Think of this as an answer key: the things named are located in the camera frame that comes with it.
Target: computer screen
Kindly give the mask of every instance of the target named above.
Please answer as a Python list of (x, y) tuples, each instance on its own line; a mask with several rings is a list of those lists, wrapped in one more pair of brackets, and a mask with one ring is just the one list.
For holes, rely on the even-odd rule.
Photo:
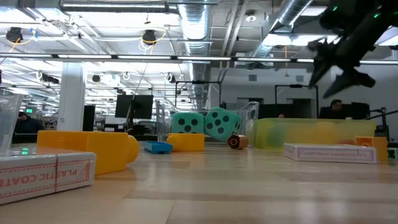
[[(133, 95), (118, 95), (115, 117), (125, 118), (127, 116), (132, 97)], [(134, 99), (134, 118), (151, 119), (153, 104), (153, 95), (136, 95)]]

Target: orange block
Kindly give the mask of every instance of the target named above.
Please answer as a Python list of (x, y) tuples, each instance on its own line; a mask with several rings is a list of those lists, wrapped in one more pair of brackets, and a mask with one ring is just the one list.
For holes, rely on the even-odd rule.
[(205, 135), (204, 134), (176, 134), (170, 133), (167, 143), (173, 145), (175, 151), (204, 151)]
[(37, 147), (94, 152), (95, 175), (124, 170), (138, 156), (137, 140), (127, 133), (39, 131)]
[(388, 160), (387, 144), (385, 137), (355, 137), (355, 145), (375, 147), (379, 161)]

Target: transparent plastic container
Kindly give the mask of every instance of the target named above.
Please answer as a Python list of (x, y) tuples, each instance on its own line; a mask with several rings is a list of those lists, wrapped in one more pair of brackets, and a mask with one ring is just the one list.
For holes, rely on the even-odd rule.
[(0, 156), (6, 156), (18, 118), (22, 95), (0, 96)]
[(357, 136), (374, 136), (373, 121), (264, 118), (257, 121), (255, 146), (282, 151), (290, 144), (354, 144)]
[[(166, 142), (167, 136), (171, 133), (173, 114), (201, 113), (204, 119), (210, 111), (214, 110), (183, 110), (174, 107), (174, 104), (170, 100), (156, 100), (157, 140), (160, 142)], [(256, 142), (256, 123), (259, 113), (259, 103), (249, 102), (238, 110), (224, 111), (239, 115), (243, 128), (241, 128), (237, 134), (246, 135), (249, 140), (249, 145), (253, 146)]]

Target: person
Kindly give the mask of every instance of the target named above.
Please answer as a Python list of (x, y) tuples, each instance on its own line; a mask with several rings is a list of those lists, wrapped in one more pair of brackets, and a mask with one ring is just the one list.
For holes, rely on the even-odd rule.
[(321, 110), (319, 118), (322, 119), (346, 119), (341, 100), (333, 100), (330, 106)]
[(43, 130), (42, 124), (34, 118), (27, 116), (25, 112), (19, 112), (14, 132), (17, 134), (35, 134)]

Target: table surface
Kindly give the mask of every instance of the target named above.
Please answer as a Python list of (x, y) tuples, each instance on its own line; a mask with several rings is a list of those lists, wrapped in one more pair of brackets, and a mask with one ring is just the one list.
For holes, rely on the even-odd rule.
[(94, 185), (0, 206), (0, 223), (398, 223), (398, 166), (281, 152), (152, 155)]

